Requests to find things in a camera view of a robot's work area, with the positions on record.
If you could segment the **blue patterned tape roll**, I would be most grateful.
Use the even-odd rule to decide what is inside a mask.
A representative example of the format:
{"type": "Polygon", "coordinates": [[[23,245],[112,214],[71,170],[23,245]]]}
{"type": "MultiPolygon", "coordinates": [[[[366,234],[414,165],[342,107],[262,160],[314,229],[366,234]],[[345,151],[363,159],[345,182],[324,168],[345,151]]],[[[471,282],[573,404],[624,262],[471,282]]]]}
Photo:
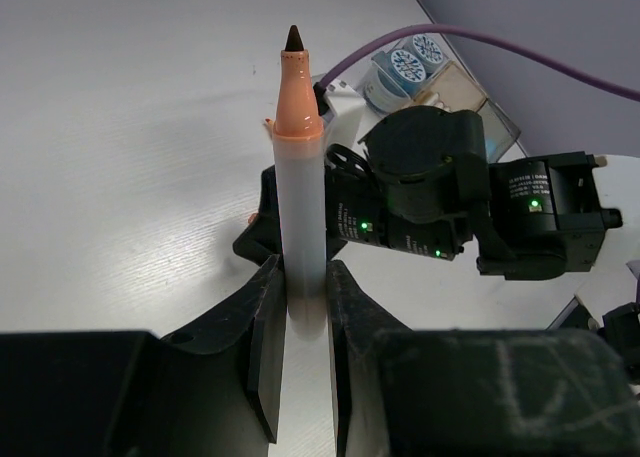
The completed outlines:
{"type": "Polygon", "coordinates": [[[377,67],[368,90],[370,102],[383,113],[394,112],[411,100],[427,79],[422,62],[411,52],[397,48],[378,52],[373,58],[377,67]]]}

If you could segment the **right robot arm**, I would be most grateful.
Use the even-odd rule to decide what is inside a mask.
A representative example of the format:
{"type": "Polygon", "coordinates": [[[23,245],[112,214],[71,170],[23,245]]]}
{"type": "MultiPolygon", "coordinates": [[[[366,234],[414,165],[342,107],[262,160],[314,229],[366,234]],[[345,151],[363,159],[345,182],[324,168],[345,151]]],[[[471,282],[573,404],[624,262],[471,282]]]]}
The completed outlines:
{"type": "Polygon", "coordinates": [[[583,152],[492,163],[479,114],[414,106],[391,113],[355,153],[295,159],[261,176],[258,214],[236,255],[284,260],[295,329],[326,319],[329,261],[349,244],[367,289],[422,313],[451,305],[478,277],[545,281],[590,271],[624,224],[603,206],[596,159],[583,152]]]}

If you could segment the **clear compartment organizer box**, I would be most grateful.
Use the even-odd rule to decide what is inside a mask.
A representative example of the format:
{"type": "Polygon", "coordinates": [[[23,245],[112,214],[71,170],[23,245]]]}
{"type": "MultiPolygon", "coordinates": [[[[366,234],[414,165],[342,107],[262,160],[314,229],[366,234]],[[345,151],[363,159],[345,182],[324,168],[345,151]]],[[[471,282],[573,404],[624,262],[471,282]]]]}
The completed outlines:
{"type": "MultiPolygon", "coordinates": [[[[406,38],[399,40],[389,49],[381,51],[388,52],[403,48],[406,38]]],[[[520,130],[490,99],[486,91],[466,69],[450,59],[448,55],[447,57],[448,61],[435,73],[426,71],[427,79],[424,85],[411,100],[397,110],[418,105],[436,107],[446,112],[471,110],[478,113],[483,120],[488,160],[491,163],[497,162],[516,143],[520,130]]],[[[373,111],[381,116],[386,116],[393,112],[383,113],[370,102],[368,96],[368,90],[371,87],[370,80],[377,69],[372,58],[370,68],[361,80],[358,90],[373,111]]]]}

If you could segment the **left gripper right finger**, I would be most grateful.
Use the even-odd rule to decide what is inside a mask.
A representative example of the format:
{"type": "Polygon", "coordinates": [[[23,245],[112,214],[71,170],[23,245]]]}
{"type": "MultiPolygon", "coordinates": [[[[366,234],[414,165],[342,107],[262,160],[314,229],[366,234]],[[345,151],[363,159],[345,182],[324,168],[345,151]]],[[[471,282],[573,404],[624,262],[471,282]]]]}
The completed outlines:
{"type": "Polygon", "coordinates": [[[340,456],[635,456],[639,403],[596,333],[413,330],[327,270],[340,456]]]}

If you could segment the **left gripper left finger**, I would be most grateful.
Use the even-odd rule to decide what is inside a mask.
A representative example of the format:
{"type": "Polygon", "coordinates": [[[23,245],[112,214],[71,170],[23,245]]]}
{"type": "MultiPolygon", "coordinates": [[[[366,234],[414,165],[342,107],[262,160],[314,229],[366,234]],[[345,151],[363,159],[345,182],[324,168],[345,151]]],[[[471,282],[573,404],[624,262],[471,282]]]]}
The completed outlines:
{"type": "Polygon", "coordinates": [[[281,260],[200,317],[142,330],[5,333],[5,456],[264,456],[277,439],[281,260]]]}

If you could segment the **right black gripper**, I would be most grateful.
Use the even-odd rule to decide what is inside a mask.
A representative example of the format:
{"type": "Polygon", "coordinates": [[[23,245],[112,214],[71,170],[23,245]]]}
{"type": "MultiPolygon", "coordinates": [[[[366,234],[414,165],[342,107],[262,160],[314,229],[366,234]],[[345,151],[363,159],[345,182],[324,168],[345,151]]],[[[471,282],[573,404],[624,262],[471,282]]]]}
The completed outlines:
{"type": "MultiPolygon", "coordinates": [[[[378,122],[363,154],[332,144],[325,168],[326,253],[347,241],[451,260],[490,238],[483,122],[470,110],[416,106],[378,122]]],[[[258,266],[282,253],[275,167],[261,173],[258,218],[233,252],[258,266]]]]}

